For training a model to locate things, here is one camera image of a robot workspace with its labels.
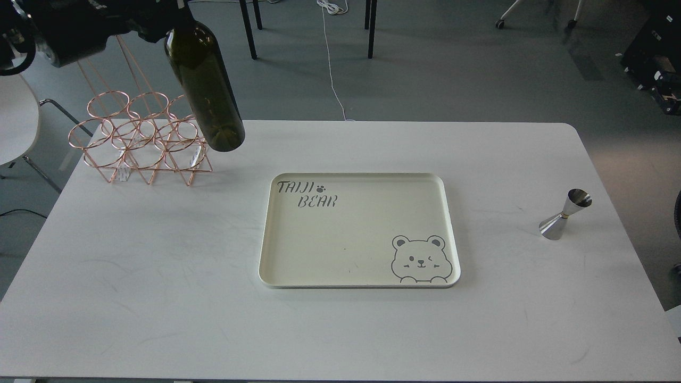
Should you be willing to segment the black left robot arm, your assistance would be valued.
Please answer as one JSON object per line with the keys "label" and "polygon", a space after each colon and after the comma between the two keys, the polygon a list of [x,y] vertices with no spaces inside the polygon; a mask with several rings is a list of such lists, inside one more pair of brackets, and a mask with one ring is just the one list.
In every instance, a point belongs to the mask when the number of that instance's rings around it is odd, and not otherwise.
{"label": "black left robot arm", "polygon": [[159,41],[187,10],[186,1],[2,1],[2,75],[23,72],[37,53],[63,67],[132,31]]}

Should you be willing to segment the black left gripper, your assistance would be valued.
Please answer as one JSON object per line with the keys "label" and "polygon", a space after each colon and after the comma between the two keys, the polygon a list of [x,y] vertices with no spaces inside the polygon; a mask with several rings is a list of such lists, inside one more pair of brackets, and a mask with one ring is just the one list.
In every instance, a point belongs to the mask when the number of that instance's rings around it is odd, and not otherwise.
{"label": "black left gripper", "polygon": [[157,42],[192,21],[187,1],[102,1],[101,5],[114,34],[135,31],[147,42]]}

